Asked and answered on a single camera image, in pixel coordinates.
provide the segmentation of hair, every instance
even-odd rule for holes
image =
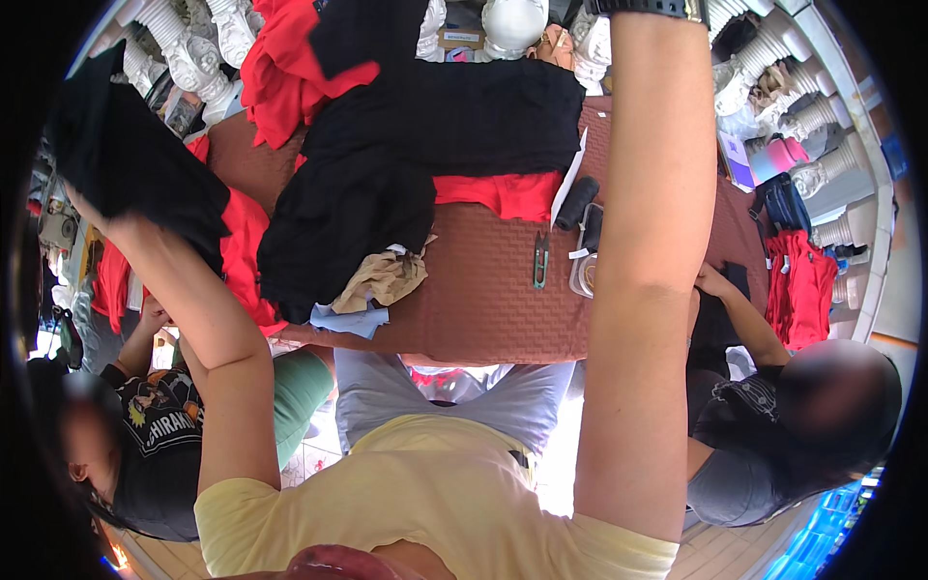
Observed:
[[[722,390],[719,395],[735,419],[705,422],[697,430],[709,435],[714,446],[753,452],[770,466],[778,502],[760,522],[810,496],[847,485],[858,479],[856,474],[883,461],[893,441],[902,394],[896,366],[889,362],[892,371],[883,373],[882,391],[873,395],[872,404],[824,442],[799,439],[781,423],[757,414],[731,389]],[[789,389],[788,381],[777,381],[778,399]]]
[[[57,360],[47,358],[34,358],[28,361],[26,370],[29,373],[29,382],[32,387],[32,411],[35,416],[35,424],[39,428],[39,437],[53,459],[57,461],[62,471],[61,476],[70,480],[71,477],[67,473],[68,461],[64,457],[64,445],[61,440],[61,421],[64,419],[64,413],[70,404],[63,385],[63,379],[68,374],[68,370]],[[87,510],[101,521],[114,528],[130,530],[155,539],[163,539],[138,530],[119,515],[110,511],[89,481],[73,482],[72,489]]]

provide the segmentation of textured tablecloth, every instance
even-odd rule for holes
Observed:
[[[579,128],[588,127],[586,155],[580,174],[589,174],[608,196],[606,160],[609,155],[611,98],[590,97]],[[209,166],[230,187],[251,196],[270,214],[277,196],[293,175],[293,163],[304,129],[283,148],[251,146],[255,127],[244,112],[216,124],[210,131]],[[744,264],[752,303],[767,307],[767,270],[763,247],[748,208],[754,194],[745,194],[719,177],[715,218],[706,260]],[[546,364],[586,358],[586,322],[592,301],[568,287],[577,232],[555,228],[550,234],[548,281],[532,285],[535,232],[545,225],[500,220],[477,203],[435,207],[433,233],[425,263],[429,272],[412,294],[390,306],[390,324],[367,341],[353,334],[289,325],[282,339],[357,350],[416,354],[407,360],[462,366],[494,363]]]

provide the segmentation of lips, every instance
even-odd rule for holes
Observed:
[[[310,546],[290,560],[288,578],[352,578],[352,580],[400,580],[380,558],[359,549],[331,544]]]

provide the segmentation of red fabric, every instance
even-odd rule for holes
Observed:
[[[105,242],[103,256],[97,264],[94,280],[94,300],[91,307],[110,319],[110,328],[116,334],[122,330],[122,316],[129,299],[129,262],[119,248]]]
[[[327,81],[308,40],[319,22],[312,2],[256,0],[254,9],[264,17],[264,27],[241,65],[241,104],[258,126],[254,145],[266,141],[276,149],[301,122],[309,124],[327,100],[370,84],[380,67],[366,62]]]
[[[803,230],[782,231],[767,239],[773,262],[767,322],[788,349],[800,350],[828,338],[831,290],[838,264],[808,243]],[[789,257],[789,270],[781,269]]]
[[[210,150],[209,137],[197,137],[187,144],[187,149],[205,163]],[[230,187],[223,222],[232,232],[219,240],[226,287],[232,290],[261,332],[270,336],[287,326],[287,321],[277,321],[274,305],[261,298],[261,285],[258,282],[258,244],[270,220],[257,201]]]
[[[563,174],[557,171],[531,175],[441,175],[432,178],[438,192],[435,203],[476,201],[493,210],[501,219],[520,217],[530,222],[550,221],[551,202],[563,180]]]

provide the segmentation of black watch strap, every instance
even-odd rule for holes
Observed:
[[[705,0],[584,0],[584,6],[589,14],[611,16],[616,12],[647,12],[709,26]]]

